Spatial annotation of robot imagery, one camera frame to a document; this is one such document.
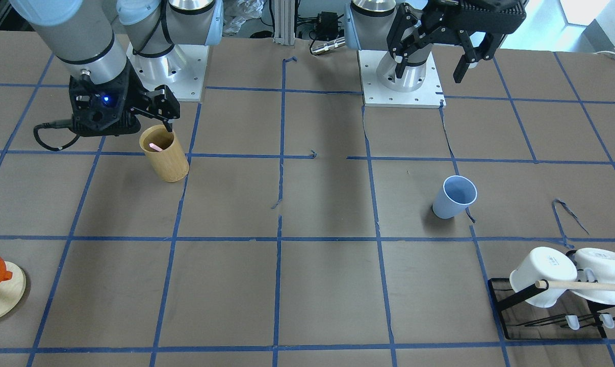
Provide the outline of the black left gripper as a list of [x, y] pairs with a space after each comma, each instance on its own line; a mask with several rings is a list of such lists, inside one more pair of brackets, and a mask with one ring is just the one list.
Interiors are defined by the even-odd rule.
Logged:
[[[527, 17], [522, 1], [429, 1], [421, 10], [409, 4], [397, 4], [387, 35], [390, 56], [396, 61], [395, 78], [401, 79], [407, 67], [423, 65], [432, 46], [421, 39], [438, 29], [459, 31], [464, 49], [453, 72], [462, 83], [466, 72], [481, 60], [491, 60], [501, 45], [501, 35], [510, 35]], [[483, 32], [484, 39], [474, 47], [469, 33]]]

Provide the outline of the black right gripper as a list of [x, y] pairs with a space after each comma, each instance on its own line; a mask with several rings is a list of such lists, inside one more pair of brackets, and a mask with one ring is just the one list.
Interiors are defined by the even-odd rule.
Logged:
[[180, 102], [170, 88], [145, 90], [130, 61], [115, 79], [103, 84], [94, 84], [88, 76], [71, 76], [69, 97], [69, 130], [81, 137], [135, 134], [141, 128], [135, 115], [158, 119], [172, 133], [173, 121], [180, 117]]

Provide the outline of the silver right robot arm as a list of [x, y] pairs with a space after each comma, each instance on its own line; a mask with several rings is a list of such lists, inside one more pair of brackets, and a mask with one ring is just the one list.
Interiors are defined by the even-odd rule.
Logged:
[[179, 85], [195, 67], [182, 45], [209, 47], [223, 35], [222, 1], [118, 1], [116, 10], [130, 38], [119, 43], [98, 1], [11, 1], [69, 70], [69, 119], [42, 123], [40, 131], [65, 128], [80, 137], [139, 132], [138, 116], [157, 119], [167, 132], [180, 117]]

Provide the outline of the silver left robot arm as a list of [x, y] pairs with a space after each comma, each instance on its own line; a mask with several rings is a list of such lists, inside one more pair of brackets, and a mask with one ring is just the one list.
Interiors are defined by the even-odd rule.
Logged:
[[351, 1], [345, 12], [345, 39], [352, 49], [382, 51], [377, 72], [390, 90], [412, 92], [422, 86], [435, 44], [460, 46], [464, 53], [453, 72], [461, 83], [480, 60], [491, 60], [507, 35], [526, 19], [523, 1]]

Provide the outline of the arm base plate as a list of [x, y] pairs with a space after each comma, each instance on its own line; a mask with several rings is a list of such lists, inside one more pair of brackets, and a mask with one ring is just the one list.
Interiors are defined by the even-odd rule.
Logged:
[[167, 55], [145, 58], [133, 55], [129, 44], [126, 55], [148, 90], [166, 85], [178, 101], [201, 102], [209, 51], [209, 46], [181, 44]]
[[367, 107], [438, 109], [447, 103], [433, 54], [420, 66], [407, 66], [402, 77], [389, 52], [359, 50], [358, 61]]

